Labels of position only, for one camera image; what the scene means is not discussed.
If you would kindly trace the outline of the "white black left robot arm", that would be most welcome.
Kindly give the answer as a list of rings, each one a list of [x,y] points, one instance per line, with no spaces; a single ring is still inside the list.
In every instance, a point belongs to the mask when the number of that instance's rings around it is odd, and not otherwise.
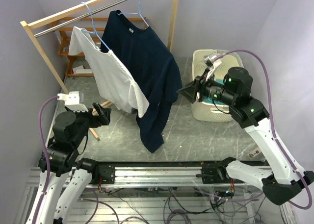
[[[28,224],[65,224],[73,205],[86,185],[100,178],[97,161],[79,156],[78,147],[88,138],[88,130],[110,124],[111,108],[98,103],[93,109],[75,112],[70,108],[55,119],[54,136],[43,150],[40,182]]]

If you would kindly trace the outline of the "navy blue t shirt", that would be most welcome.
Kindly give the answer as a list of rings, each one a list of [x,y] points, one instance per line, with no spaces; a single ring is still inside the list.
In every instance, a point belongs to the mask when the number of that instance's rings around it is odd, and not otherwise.
[[[120,10],[110,12],[102,40],[101,51],[112,49],[149,102],[146,113],[137,116],[136,122],[143,145],[154,153],[164,143],[162,132],[182,88],[175,58],[151,27],[136,27]]]

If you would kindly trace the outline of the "white t shirt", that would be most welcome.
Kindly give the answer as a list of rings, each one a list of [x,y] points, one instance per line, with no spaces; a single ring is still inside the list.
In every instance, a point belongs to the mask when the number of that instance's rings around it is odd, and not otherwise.
[[[149,107],[149,102],[129,70],[112,50],[101,52],[89,32],[75,26],[68,54],[75,56],[80,53],[84,54],[93,72],[100,96],[127,113],[136,109],[138,116],[142,118]]]

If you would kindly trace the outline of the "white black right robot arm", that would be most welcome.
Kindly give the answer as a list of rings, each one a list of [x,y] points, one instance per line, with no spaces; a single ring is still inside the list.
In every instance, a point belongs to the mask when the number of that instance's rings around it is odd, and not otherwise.
[[[293,158],[284,145],[278,145],[279,137],[271,131],[270,114],[264,105],[253,98],[253,78],[241,67],[232,67],[220,84],[213,77],[197,76],[178,90],[188,101],[212,98],[228,106],[231,117],[255,141],[271,169],[259,169],[228,157],[218,163],[216,177],[225,183],[236,179],[263,191],[275,205],[282,205],[297,196],[314,181],[314,173],[291,162]]]

